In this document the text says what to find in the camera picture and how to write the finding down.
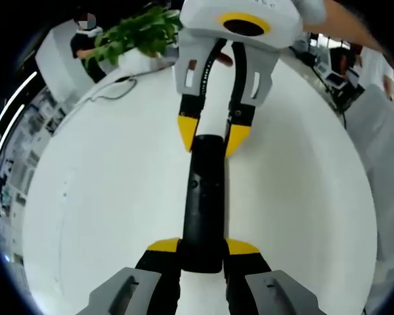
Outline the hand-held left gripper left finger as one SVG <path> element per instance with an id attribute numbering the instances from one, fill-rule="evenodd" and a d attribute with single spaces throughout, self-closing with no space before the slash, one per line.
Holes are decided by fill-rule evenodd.
<path id="1" fill-rule="evenodd" d="M 80 314 L 175 314 L 180 297 L 179 238 L 149 245 L 134 268 L 125 267 L 92 290 Z"/>

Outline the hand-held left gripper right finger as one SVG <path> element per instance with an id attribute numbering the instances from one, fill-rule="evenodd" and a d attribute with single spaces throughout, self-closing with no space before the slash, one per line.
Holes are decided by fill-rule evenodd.
<path id="1" fill-rule="evenodd" d="M 254 245 L 225 240 L 226 300 L 231 314 L 323 314 L 317 296 L 282 270 L 271 270 Z"/>

